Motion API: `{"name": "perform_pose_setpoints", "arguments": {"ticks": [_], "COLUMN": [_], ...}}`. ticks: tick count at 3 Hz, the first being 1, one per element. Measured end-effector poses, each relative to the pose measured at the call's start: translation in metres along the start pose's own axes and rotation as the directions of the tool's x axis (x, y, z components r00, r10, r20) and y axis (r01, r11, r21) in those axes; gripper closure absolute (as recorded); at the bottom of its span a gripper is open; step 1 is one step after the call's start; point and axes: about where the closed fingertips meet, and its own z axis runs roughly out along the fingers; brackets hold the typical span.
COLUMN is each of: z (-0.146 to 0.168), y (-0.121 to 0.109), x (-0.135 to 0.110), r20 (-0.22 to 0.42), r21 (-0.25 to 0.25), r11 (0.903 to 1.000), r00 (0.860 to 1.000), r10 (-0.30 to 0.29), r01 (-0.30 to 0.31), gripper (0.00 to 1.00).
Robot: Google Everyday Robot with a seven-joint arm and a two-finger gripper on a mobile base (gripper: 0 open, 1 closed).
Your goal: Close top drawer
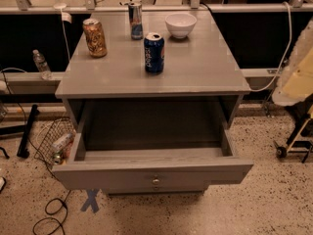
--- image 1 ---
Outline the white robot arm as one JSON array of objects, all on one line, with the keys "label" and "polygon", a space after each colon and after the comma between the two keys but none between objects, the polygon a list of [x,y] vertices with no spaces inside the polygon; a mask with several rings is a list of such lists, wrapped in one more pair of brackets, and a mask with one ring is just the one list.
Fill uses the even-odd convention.
[{"label": "white robot arm", "polygon": [[272,100],[279,106],[303,102],[313,93],[313,20],[298,36],[289,64],[280,75]]}]

